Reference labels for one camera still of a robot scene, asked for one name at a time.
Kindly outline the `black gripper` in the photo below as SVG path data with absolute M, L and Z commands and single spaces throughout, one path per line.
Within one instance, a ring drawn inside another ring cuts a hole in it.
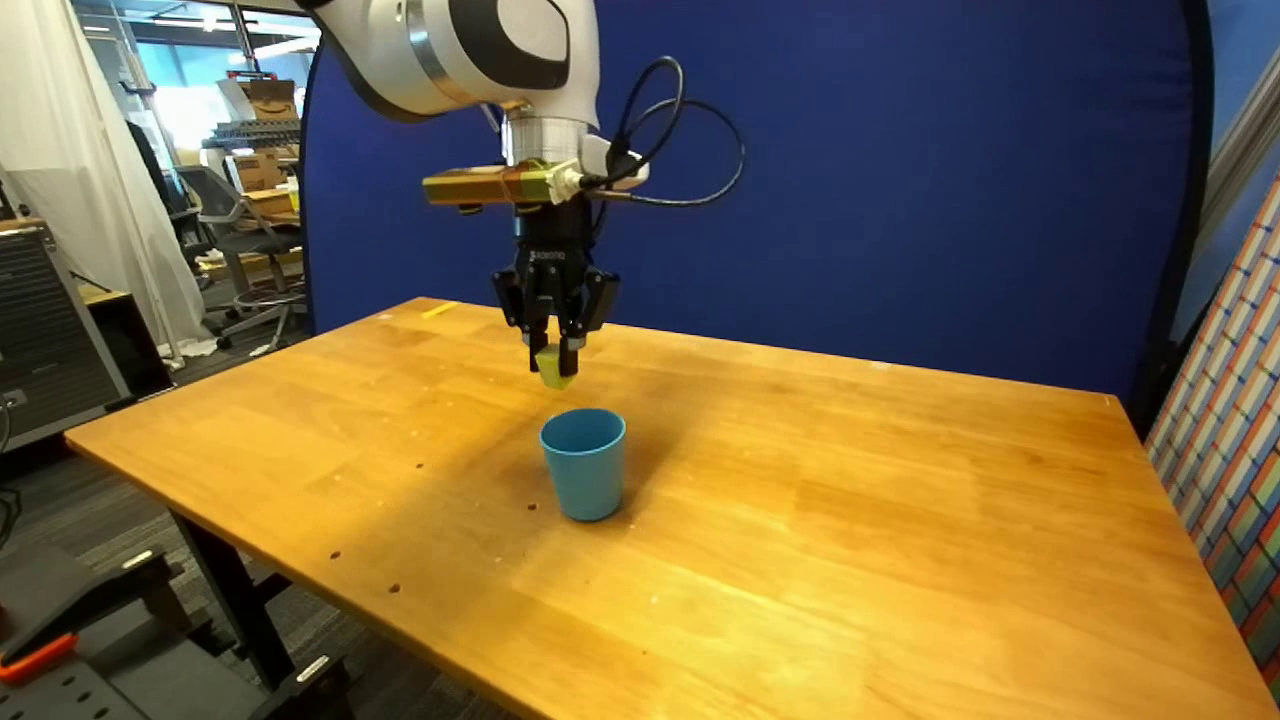
M 619 275 L 591 265 L 595 206 L 586 197 L 514 212 L 514 254 L 492 275 L 502 319 L 519 326 L 527 367 L 546 349 L 546 315 L 559 319 L 559 374 L 580 370 L 580 333 L 595 333 L 617 298 Z

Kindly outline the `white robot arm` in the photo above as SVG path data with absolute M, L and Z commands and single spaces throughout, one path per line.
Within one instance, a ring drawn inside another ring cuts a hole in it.
M 359 87 L 416 119 L 492 104 L 498 162 L 424 176 L 444 206 L 512 206 L 514 261 L 492 280 L 527 367 L 572 381 L 617 275 L 591 266 L 591 206 L 617 159 L 598 136 L 595 0 L 295 0 Z

